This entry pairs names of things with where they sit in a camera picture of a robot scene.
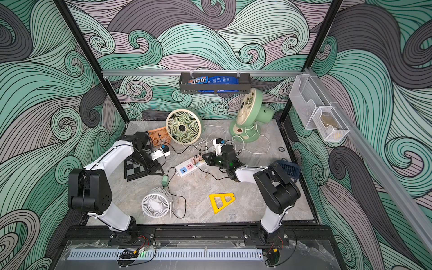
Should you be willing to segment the white multicolour power strip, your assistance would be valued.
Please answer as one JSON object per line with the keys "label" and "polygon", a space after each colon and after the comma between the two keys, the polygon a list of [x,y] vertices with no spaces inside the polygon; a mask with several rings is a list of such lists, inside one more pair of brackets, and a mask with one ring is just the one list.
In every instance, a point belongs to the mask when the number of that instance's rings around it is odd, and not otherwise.
{"label": "white multicolour power strip", "polygon": [[194,164],[192,162],[192,158],[190,158],[175,167],[176,175],[180,177],[184,177],[189,173],[197,170],[198,167],[201,167],[203,165],[206,165],[206,162],[201,157],[200,157],[200,161],[196,164]]}

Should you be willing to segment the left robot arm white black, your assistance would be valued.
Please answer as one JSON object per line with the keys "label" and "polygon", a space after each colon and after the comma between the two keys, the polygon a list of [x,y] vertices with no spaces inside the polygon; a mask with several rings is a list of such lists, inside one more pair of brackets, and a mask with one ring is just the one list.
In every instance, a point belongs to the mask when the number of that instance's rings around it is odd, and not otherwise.
{"label": "left robot arm white black", "polygon": [[109,177],[125,160],[144,168],[144,175],[162,175],[158,159],[169,154],[162,145],[152,151],[153,142],[147,132],[120,136],[104,154],[84,168],[69,173],[68,207],[98,219],[110,230],[127,231],[135,222],[113,203]]}

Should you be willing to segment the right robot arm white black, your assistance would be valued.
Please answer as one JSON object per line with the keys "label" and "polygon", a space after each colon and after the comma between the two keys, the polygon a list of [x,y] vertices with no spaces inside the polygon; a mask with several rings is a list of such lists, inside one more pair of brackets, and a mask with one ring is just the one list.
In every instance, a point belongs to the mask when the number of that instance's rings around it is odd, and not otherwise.
{"label": "right robot arm white black", "polygon": [[220,147],[219,155],[202,155],[207,165],[224,169],[229,179],[257,185],[266,210],[260,221],[261,230],[268,235],[276,233],[289,209],[301,197],[301,192],[283,167],[273,162],[266,167],[253,167],[239,161],[232,145]]}

